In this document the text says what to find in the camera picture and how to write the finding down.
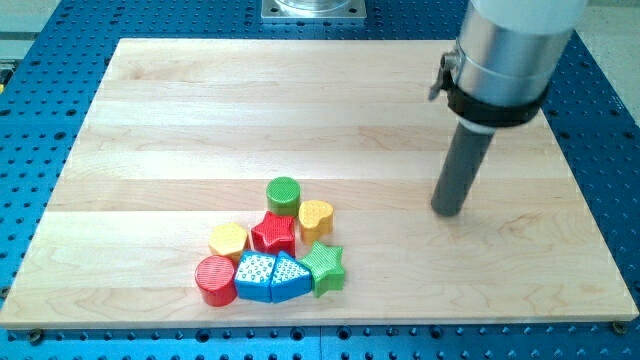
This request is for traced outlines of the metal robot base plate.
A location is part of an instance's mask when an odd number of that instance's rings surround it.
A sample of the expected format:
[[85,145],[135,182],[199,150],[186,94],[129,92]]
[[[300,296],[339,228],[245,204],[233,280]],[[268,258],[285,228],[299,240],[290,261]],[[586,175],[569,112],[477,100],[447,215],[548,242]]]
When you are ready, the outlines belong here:
[[262,0],[263,19],[364,19],[364,0]]

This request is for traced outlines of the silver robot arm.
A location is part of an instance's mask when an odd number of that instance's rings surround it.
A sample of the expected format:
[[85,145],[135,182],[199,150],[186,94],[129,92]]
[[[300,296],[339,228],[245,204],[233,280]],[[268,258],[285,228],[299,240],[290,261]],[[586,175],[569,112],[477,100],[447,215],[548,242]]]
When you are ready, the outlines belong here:
[[586,0],[470,0],[429,98],[446,92],[449,108],[478,126],[529,122],[586,5]]

